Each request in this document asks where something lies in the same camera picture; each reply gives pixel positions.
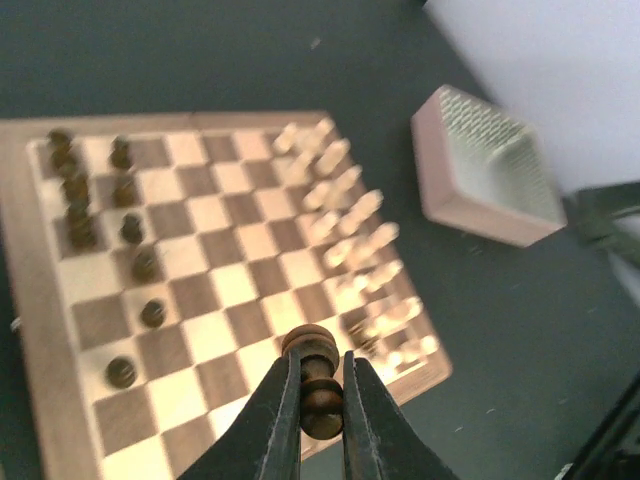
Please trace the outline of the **dark pawn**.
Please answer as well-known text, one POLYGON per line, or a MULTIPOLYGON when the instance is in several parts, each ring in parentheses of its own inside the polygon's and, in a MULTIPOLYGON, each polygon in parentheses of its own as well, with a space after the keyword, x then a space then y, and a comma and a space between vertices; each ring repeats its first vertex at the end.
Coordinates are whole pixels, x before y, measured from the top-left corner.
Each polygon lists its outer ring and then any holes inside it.
POLYGON ((331 332, 307 324, 292 329, 282 342, 282 355, 297 351, 301 364, 300 425, 315 440, 329 440, 343 430, 343 389, 334 378, 339 351, 331 332))
POLYGON ((137 379, 137 370, 133 360, 127 356, 116 356, 107 365, 107 382, 116 389, 127 389, 137 379))
POLYGON ((152 250, 142 249, 135 253, 131 264, 132 278, 138 282, 148 282, 156 278, 157 265, 152 250))
POLYGON ((144 239, 142 221, 136 214, 129 213, 123 217, 120 228, 121 238, 128 244, 140 245, 144 239))
POLYGON ((159 328, 166 319, 165 303, 158 298, 149 300, 142 308, 139 318, 146 327, 159 328))
POLYGON ((119 176, 115 179, 112 192, 113 204, 117 208, 133 206, 137 201, 134 179, 129 176, 119 176))
POLYGON ((111 165, 118 170, 127 171, 132 167, 130 143, 125 137, 117 136, 112 141, 109 160, 111 165))

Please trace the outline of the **dark king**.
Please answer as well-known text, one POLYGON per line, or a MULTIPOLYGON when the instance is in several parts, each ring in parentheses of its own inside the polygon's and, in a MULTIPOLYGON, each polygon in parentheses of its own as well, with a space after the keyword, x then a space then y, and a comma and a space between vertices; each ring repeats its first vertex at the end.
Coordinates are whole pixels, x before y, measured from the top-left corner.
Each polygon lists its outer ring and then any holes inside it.
POLYGON ((88 205, 82 201, 69 204, 66 213, 68 237, 76 249, 92 248, 97 245, 97 235, 88 205))

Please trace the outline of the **dark rook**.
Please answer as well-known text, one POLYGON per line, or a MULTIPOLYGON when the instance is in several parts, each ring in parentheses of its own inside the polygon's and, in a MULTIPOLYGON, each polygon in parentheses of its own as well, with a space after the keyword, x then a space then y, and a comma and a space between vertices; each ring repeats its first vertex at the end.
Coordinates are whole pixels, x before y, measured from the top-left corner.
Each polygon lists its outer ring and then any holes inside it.
POLYGON ((75 164, 76 160, 72 153, 73 135, 66 129, 56 128, 47 134, 49 147, 51 150, 51 163, 58 171, 66 164, 75 164))

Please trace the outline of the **dark knight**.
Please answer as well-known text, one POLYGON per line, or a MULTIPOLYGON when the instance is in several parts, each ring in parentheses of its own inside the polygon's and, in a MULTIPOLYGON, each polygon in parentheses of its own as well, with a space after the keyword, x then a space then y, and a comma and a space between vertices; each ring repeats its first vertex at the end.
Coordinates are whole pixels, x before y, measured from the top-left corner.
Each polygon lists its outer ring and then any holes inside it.
POLYGON ((68 203, 90 204, 88 177, 83 170, 65 169, 61 171, 64 195, 68 203))

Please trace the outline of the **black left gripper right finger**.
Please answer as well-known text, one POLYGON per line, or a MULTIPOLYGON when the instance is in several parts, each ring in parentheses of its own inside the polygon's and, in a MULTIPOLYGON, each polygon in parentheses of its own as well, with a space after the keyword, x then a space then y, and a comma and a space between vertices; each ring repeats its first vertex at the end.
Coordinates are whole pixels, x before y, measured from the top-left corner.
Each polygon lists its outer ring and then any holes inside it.
POLYGON ((343 380, 345 479, 456 477, 420 440, 367 359, 348 351, 344 357, 343 380))

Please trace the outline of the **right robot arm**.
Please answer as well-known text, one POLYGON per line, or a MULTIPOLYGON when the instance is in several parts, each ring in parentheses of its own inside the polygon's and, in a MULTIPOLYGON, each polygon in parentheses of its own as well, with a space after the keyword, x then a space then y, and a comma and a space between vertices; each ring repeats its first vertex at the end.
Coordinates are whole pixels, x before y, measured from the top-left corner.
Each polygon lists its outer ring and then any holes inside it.
POLYGON ((639 214, 638 180, 579 189, 566 207, 569 225, 584 243, 639 267, 639 235, 616 224, 639 214))

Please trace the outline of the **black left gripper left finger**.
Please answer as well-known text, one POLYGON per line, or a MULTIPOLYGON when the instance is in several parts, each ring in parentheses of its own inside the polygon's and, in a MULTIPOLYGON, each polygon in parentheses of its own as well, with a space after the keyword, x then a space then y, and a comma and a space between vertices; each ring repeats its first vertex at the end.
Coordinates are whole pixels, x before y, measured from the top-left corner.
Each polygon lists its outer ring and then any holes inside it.
POLYGON ((300 477, 301 360, 277 359, 235 421, 181 476, 189 479, 300 477))

